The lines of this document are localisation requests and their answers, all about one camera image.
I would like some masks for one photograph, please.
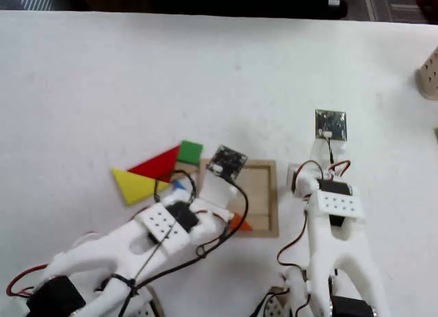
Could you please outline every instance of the blue piece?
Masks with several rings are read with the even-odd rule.
[[[172,186],[173,186],[173,190],[176,190],[178,188],[186,190],[185,187],[178,180],[175,180]]]

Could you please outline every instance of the green square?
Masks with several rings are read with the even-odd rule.
[[[178,162],[199,165],[203,146],[195,142],[183,140],[178,152]]]

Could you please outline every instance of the wooden tray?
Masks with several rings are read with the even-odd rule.
[[[209,159],[202,159],[199,168],[198,188],[202,187],[205,166]],[[240,237],[278,237],[279,204],[276,191],[276,165],[272,160],[249,160],[237,177],[236,183],[248,195],[249,211],[246,217],[252,231],[239,231]],[[229,203],[228,209],[238,214],[244,212],[242,194]]]

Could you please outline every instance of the yellow triangle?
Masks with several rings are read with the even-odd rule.
[[[112,169],[118,187],[128,205],[137,203],[153,195],[155,180],[135,173]],[[170,184],[158,181],[158,190],[167,188]]]

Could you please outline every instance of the white table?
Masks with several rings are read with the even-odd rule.
[[[438,103],[413,80],[437,27],[2,12],[0,33],[0,288],[125,222],[144,204],[124,207],[110,169],[188,138],[205,157],[224,143],[277,161],[281,237],[234,239],[154,287],[170,317],[249,315],[302,226],[285,174],[309,156],[321,108],[348,114],[346,179],[393,316],[437,315]],[[288,255],[307,263],[307,239]]]

